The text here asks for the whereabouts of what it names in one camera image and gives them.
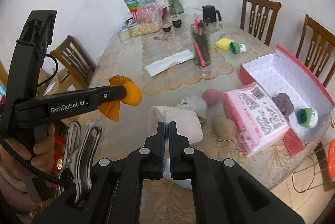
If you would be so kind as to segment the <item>person's left hand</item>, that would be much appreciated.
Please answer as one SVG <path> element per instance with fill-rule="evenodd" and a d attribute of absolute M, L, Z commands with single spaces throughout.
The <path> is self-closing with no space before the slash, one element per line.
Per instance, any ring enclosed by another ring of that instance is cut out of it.
<path fill-rule="evenodd" d="M 54 134 L 56 130 L 54 124 L 49 124 L 47 136 L 36 143 L 33 147 L 35 156 L 27 150 L 19 141 L 9 138 L 6 142 L 10 145 L 16 153 L 18 153 L 24 160 L 30 160 L 30 163 L 42 172 L 51 171 L 54 160 Z"/>

